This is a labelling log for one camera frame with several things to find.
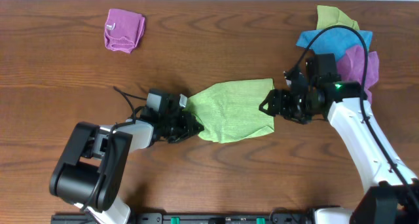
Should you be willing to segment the light green cloth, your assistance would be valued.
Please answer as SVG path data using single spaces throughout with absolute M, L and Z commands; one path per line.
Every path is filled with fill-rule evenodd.
M 191 96 L 185 111 L 204 126 L 198 136 L 205 141 L 231 143 L 274 132 L 273 117 L 259 105 L 274 89 L 272 79 L 217 83 Z

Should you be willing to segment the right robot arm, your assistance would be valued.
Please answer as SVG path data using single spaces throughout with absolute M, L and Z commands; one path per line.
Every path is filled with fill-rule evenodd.
M 357 168 L 364 196 L 355 210 L 314 208 L 302 223 L 417 223 L 418 177 L 380 129 L 357 81 L 343 81 L 333 54 L 318 54 L 284 73 L 288 87 L 274 89 L 263 113 L 307 124 L 321 115 L 342 138 Z

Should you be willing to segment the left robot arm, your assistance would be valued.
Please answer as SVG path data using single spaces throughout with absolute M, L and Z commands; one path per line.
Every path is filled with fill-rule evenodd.
M 76 206 L 95 223 L 136 223 L 118 196 L 128 155 L 157 141 L 180 143 L 204 130 L 185 110 L 187 97 L 151 89 L 124 122 L 79 122 L 58 159 L 50 194 Z

